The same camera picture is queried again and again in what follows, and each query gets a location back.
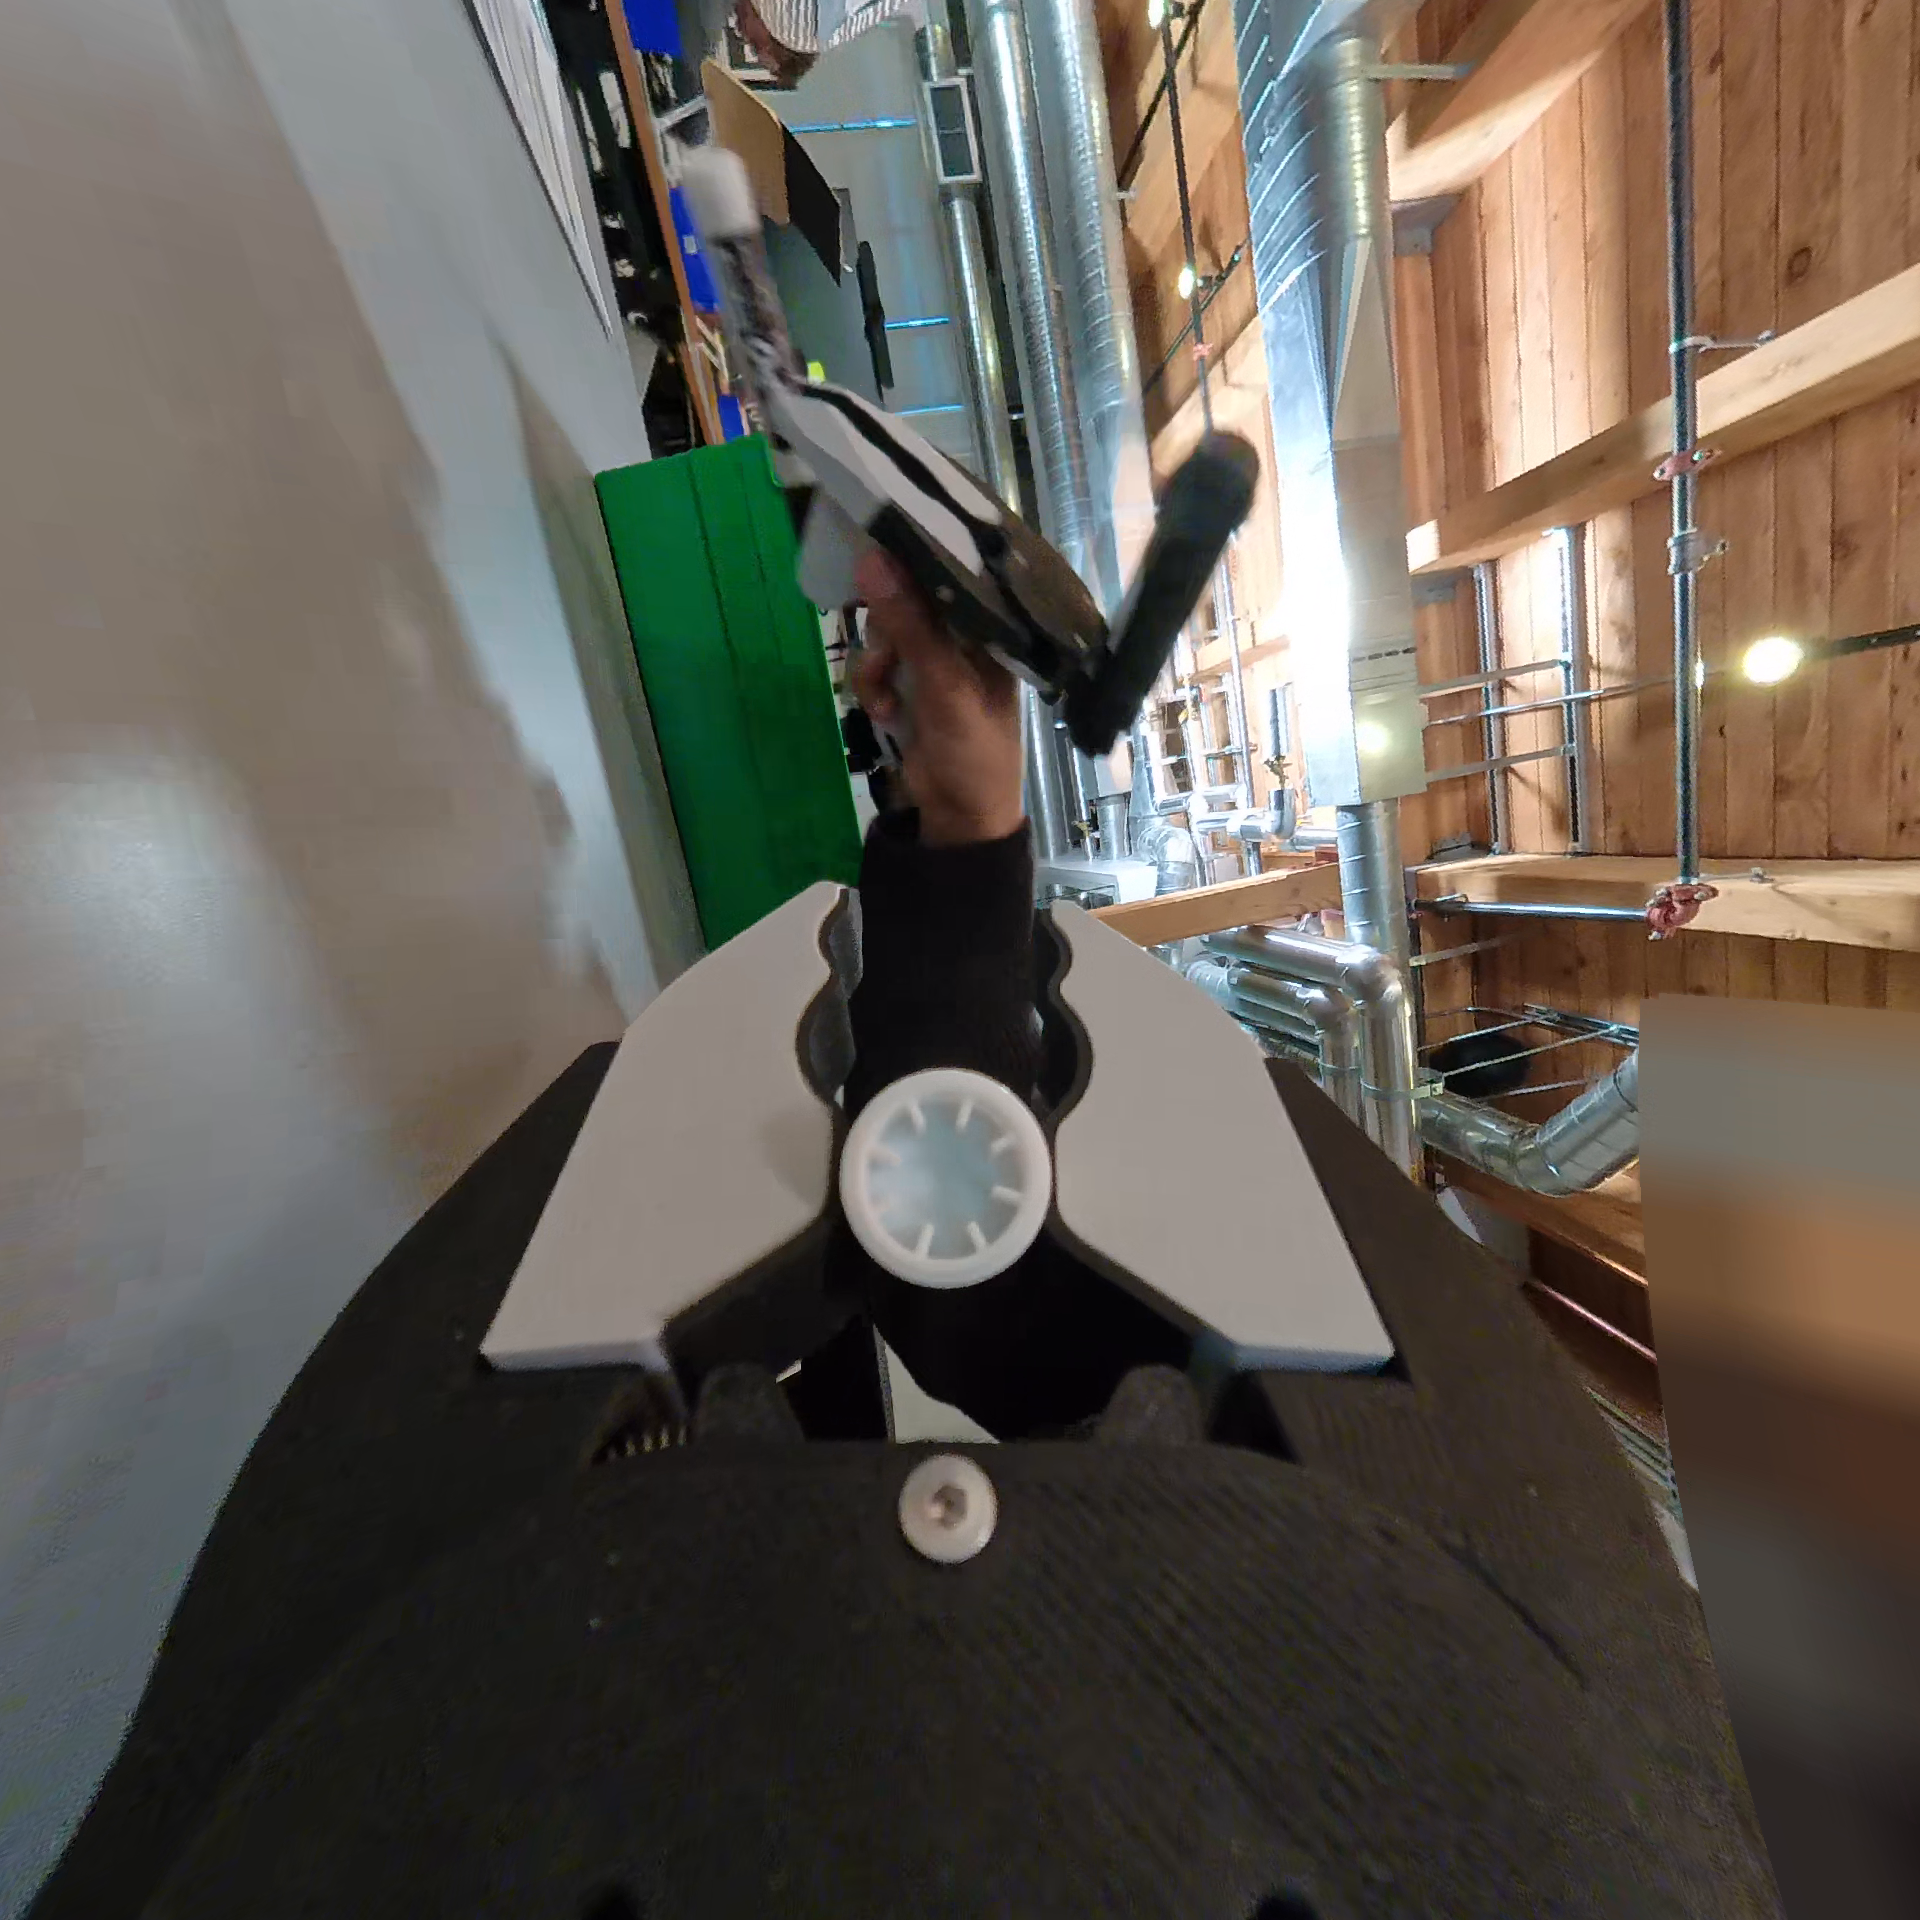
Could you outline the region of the grey desk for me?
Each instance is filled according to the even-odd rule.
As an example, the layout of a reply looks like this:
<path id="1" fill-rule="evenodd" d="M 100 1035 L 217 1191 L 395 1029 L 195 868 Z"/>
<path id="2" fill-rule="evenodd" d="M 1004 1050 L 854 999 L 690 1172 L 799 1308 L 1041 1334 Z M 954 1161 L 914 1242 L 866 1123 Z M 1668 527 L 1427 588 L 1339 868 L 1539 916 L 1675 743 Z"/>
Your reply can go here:
<path id="1" fill-rule="evenodd" d="M 470 5 L 6 5 L 6 1909 L 360 1282 L 697 946 Z"/>

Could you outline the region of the silver spiral duct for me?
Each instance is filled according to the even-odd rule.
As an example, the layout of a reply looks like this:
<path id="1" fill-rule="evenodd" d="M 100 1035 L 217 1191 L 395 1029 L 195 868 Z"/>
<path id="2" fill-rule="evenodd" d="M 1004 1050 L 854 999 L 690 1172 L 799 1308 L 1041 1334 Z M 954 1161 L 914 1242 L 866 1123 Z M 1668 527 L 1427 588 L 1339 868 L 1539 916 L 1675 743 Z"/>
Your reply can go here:
<path id="1" fill-rule="evenodd" d="M 1056 393 L 1055 323 L 1050 310 L 1048 191 L 1035 123 L 1033 77 L 1018 2 L 964 2 L 976 102 L 988 143 L 988 179 L 1002 300 L 1016 339 L 1024 406 L 1024 443 L 1039 494 L 1039 519 L 1059 515 L 1055 441 Z"/>
<path id="2" fill-rule="evenodd" d="M 1086 468 L 1092 588 L 1115 610 L 1155 510 L 1118 154 L 1090 2 L 1024 5 Z"/>

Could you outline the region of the large sheet metal duct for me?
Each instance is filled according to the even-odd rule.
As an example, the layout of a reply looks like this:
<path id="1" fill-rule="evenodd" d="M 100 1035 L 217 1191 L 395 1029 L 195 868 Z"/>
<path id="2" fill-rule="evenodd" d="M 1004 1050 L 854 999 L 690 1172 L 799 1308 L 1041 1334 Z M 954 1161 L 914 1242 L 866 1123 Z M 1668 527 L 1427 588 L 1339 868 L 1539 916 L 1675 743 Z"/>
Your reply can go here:
<path id="1" fill-rule="evenodd" d="M 1402 802 L 1427 788 L 1394 354 L 1392 5 L 1238 2 L 1240 123 L 1307 795 L 1347 938 L 1409 964 Z"/>

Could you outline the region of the long wooden table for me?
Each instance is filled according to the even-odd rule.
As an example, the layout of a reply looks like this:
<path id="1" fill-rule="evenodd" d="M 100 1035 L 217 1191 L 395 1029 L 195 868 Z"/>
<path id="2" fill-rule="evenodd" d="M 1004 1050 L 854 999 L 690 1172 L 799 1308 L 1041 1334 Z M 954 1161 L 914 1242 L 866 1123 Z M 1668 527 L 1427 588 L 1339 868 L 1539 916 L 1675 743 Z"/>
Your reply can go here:
<path id="1" fill-rule="evenodd" d="M 644 180 L 648 206 L 657 215 L 664 255 L 675 289 L 679 314 L 679 342 L 675 347 L 675 358 L 679 361 L 684 386 L 688 391 L 688 405 L 697 425 L 700 443 L 722 446 L 726 425 L 718 409 L 722 393 L 720 375 L 727 370 L 722 342 L 715 325 L 710 323 L 707 314 L 697 309 L 690 298 L 682 236 L 672 209 L 672 182 L 627 10 L 623 2 L 607 2 L 604 12 L 609 17 L 609 33 L 616 47 L 624 105 L 628 109 L 633 150 Z"/>

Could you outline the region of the long metal ceiling pipe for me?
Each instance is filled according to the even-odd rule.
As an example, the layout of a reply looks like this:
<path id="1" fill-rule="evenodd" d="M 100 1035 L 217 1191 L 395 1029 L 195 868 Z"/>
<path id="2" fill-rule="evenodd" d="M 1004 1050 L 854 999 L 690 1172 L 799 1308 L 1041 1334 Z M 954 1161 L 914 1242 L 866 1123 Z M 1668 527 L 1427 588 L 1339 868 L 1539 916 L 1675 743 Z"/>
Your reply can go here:
<path id="1" fill-rule="evenodd" d="M 1659 473 L 1671 500 L 1674 878 L 1648 902 L 1648 932 L 1652 939 L 1671 939 L 1713 898 L 1713 886 L 1700 873 L 1698 831 L 1700 652 L 1696 581 L 1705 566 L 1705 545 L 1696 521 L 1696 479 L 1704 467 L 1704 446 L 1696 433 L 1698 333 L 1692 5 L 1662 2 L 1662 23 L 1671 450 Z"/>

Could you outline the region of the green plastic bin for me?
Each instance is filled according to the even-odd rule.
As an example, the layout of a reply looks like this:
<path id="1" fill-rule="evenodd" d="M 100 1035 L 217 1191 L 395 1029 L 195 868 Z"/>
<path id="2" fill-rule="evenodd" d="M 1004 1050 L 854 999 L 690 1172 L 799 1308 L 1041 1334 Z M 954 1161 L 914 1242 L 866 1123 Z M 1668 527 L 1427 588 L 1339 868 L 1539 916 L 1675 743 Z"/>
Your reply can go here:
<path id="1" fill-rule="evenodd" d="M 823 618 L 762 437 L 594 479 L 703 935 L 715 949 L 819 881 L 862 829 Z"/>

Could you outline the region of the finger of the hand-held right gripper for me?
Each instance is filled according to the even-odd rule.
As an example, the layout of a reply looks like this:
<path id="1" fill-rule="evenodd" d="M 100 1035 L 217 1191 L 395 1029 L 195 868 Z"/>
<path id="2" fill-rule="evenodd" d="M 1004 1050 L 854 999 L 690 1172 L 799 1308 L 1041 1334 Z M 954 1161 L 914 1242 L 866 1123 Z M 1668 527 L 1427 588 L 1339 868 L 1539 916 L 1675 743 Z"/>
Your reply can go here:
<path id="1" fill-rule="evenodd" d="M 859 525 L 897 508 L 931 530 L 1019 525 L 988 482 L 936 447 L 910 421 L 831 383 L 806 380 L 779 399 L 779 439 L 807 476 Z"/>
<path id="2" fill-rule="evenodd" d="M 787 413 L 783 433 L 778 476 L 801 502 L 807 602 L 857 602 L 857 570 L 873 550 L 936 603 L 993 602 L 982 549 L 993 494 L 967 467 L 886 413 Z"/>

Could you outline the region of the person's right hand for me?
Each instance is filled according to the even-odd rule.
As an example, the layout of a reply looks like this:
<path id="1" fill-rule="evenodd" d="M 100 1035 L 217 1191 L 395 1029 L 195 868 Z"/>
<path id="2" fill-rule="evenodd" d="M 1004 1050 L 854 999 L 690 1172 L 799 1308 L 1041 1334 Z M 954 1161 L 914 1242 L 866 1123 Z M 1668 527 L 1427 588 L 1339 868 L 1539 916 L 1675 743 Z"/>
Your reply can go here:
<path id="1" fill-rule="evenodd" d="M 956 638 L 888 553 L 872 549 L 862 557 L 856 598 L 866 614 L 856 698 L 899 747 L 921 842 L 967 849 L 1012 836 L 1024 827 L 1018 681 Z"/>

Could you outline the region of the black panel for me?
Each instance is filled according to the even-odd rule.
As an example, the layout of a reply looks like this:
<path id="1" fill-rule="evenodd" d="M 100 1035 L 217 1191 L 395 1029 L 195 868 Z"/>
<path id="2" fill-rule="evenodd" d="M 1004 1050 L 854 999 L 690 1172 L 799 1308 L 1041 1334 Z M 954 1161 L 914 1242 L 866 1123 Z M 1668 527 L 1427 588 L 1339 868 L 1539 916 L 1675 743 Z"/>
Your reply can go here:
<path id="1" fill-rule="evenodd" d="M 726 66 L 703 66 L 712 141 L 748 164 L 775 292 L 803 370 L 886 399 L 895 366 L 886 346 L 873 255 L 854 245 L 851 196 Z"/>

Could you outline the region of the laminated paper sheet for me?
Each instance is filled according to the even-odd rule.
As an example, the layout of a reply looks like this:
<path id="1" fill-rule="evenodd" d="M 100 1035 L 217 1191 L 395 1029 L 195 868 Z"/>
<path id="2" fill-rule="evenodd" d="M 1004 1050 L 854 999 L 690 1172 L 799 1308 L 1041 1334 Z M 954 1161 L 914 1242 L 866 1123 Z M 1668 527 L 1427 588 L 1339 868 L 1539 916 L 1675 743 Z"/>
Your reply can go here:
<path id="1" fill-rule="evenodd" d="M 623 331 L 571 83 L 543 2 L 467 2 L 519 140 L 604 331 Z"/>

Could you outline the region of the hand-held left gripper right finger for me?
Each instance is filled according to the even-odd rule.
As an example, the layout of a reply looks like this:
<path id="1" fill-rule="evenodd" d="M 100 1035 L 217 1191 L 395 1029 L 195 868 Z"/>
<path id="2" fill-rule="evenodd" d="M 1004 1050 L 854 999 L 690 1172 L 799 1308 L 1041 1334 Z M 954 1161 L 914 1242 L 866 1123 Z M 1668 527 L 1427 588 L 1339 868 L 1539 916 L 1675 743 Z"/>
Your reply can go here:
<path id="1" fill-rule="evenodd" d="M 1200 1379 L 1384 1372 L 1392 1334 L 1256 1038 L 1082 906 L 1048 927 L 1076 1039 L 1052 1148 L 1068 1242 L 1186 1334 Z"/>

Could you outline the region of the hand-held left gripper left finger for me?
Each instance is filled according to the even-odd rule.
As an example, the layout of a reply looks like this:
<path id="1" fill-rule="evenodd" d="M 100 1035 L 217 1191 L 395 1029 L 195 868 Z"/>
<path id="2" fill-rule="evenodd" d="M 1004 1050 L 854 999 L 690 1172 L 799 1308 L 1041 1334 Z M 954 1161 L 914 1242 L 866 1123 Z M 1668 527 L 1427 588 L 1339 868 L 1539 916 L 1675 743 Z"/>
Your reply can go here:
<path id="1" fill-rule="evenodd" d="M 857 901 L 815 882 L 631 1022 L 483 1340 L 489 1369 L 631 1369 L 690 1409 L 718 1369 L 779 1375 L 844 1333 L 857 961 Z"/>

